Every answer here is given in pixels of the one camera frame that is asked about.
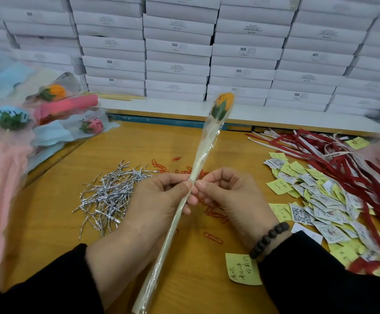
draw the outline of black sleeve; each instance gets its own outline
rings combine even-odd
[[[354,274],[304,232],[281,243],[258,264],[280,313],[378,313],[380,277]]]
[[[0,313],[93,313],[104,308],[79,244],[38,273],[0,293]]]

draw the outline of wooden table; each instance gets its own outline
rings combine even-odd
[[[81,183],[113,171],[121,160],[133,166],[156,159],[170,172],[192,166],[201,130],[123,122],[117,129],[97,135],[74,149],[57,165],[20,191],[8,227],[8,251],[4,262],[4,288],[26,280],[80,242],[99,239],[89,224],[78,241],[84,220],[80,203]],[[262,162],[271,149],[249,141],[241,132],[222,131],[204,170],[230,166],[252,174],[269,203],[288,203],[288,194],[276,195],[266,185],[274,178]],[[277,313],[264,286],[241,285],[226,271],[225,253],[247,253],[234,229],[196,206],[183,216],[152,301],[156,313]],[[218,244],[203,236],[211,233]],[[129,313],[146,269],[132,282],[109,313]]]

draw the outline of wall of boxes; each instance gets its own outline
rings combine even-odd
[[[380,0],[0,0],[0,49],[92,92],[380,118]]]

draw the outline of person's right hand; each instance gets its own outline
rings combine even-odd
[[[224,167],[210,172],[195,186],[192,194],[209,206],[221,206],[248,249],[279,223],[249,174]]]

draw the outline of black beaded bracelet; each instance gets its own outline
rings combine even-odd
[[[252,248],[252,250],[249,252],[249,256],[251,259],[256,259],[271,243],[272,238],[276,238],[278,234],[281,234],[282,232],[285,232],[289,230],[289,224],[287,222],[282,222],[278,225],[276,225],[273,229],[271,229],[268,232],[268,235],[264,235],[261,240],[257,242],[257,244]]]

